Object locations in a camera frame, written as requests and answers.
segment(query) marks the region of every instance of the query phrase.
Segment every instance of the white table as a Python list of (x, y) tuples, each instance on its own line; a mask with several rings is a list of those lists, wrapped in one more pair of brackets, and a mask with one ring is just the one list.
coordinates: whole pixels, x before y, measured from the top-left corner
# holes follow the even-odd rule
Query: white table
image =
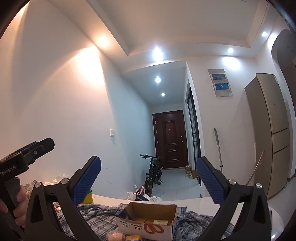
[[(118, 206), (120, 203), (129, 204), (131, 201), (123, 200), (123, 199), (116, 199), (110, 197), (104, 197), (93, 194), (93, 202), (94, 204), (102, 204), (106, 206)], [(205, 214), (210, 216), (215, 216), (216, 212), (218, 211), (220, 205), (215, 204), (210, 197), (203, 197), (203, 198), (193, 198), (193, 199), (185, 199), (185, 200), (175, 200), (175, 201), (163, 201), (163, 202), (147, 202), (153, 204), (176, 204), (179, 207), (187, 207), (187, 211), (193, 211), (199, 214)], [(243, 203), (239, 203), (237, 208), (234, 212), (234, 215), (231, 219), (231, 223), (233, 225), (236, 224), (239, 214), (241, 212)], [(276, 240), (278, 236), (284, 230), (284, 223), (278, 213), (269, 207), (272, 213), (272, 231), (271, 237), (272, 241)]]

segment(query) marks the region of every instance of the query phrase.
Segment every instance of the finger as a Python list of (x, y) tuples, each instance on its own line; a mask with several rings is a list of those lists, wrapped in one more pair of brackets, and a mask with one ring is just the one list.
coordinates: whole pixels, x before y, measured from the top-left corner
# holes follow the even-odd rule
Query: finger
[(22, 202), (26, 199), (27, 197), (27, 192), (24, 186), (20, 186), (20, 191), (17, 194), (17, 201)]
[(18, 226), (22, 226), (24, 228), (25, 226), (25, 222), (26, 222), (26, 214), (18, 217), (15, 219), (15, 223), (18, 225)]
[(29, 199), (26, 198), (23, 202), (20, 202), (15, 210), (13, 210), (13, 214), (16, 218), (24, 215), (27, 212)]
[(0, 211), (7, 213), (8, 212), (8, 208), (5, 205), (5, 203), (0, 199)]

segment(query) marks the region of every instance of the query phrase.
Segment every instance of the silver screw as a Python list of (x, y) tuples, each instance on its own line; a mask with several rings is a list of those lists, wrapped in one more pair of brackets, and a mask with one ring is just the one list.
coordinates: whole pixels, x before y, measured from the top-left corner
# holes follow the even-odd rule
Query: silver screw
[(256, 183), (255, 185), (257, 188), (261, 189), (262, 188), (262, 184), (261, 183)]
[(69, 178), (63, 178), (61, 180), (61, 184), (67, 184), (69, 182)]
[(235, 184), (237, 184), (236, 180), (234, 180), (234, 179), (229, 179), (228, 182), (229, 182), (229, 184), (231, 184), (231, 185), (235, 185)]
[(41, 186), (41, 182), (35, 183), (34, 187), (39, 188)]

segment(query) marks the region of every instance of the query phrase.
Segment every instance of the checkered fabric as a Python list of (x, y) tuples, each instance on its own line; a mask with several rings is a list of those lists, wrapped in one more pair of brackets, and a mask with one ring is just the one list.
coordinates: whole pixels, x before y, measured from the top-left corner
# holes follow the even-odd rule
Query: checkered fabric
[[(100, 240), (106, 240), (107, 232), (117, 228), (115, 215), (125, 207), (126, 204), (120, 204), (118, 207), (108, 207), (99, 204), (77, 205), (82, 216)], [(173, 241), (197, 240), (213, 219), (212, 216), (197, 214), (192, 211), (186, 212), (186, 209), (186, 207), (178, 207), (178, 219)], [(57, 216), (65, 234), (75, 238), (67, 224), (63, 212), (57, 211)], [(228, 237), (233, 228), (234, 226), (229, 224), (222, 239)]]

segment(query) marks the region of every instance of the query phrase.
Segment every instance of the blue textured pad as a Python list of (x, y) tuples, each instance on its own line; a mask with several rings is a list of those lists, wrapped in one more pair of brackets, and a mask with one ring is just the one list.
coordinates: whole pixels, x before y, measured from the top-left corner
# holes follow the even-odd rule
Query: blue textured pad
[(91, 189), (91, 186), (101, 171), (101, 165), (100, 158), (96, 157), (89, 165), (87, 171), (81, 176), (72, 193), (72, 202), (74, 205), (84, 201), (86, 195)]
[(224, 189), (214, 176), (213, 172), (201, 158), (196, 161), (196, 171), (201, 177), (201, 180), (207, 188), (213, 202), (215, 204), (223, 205), (225, 202)]

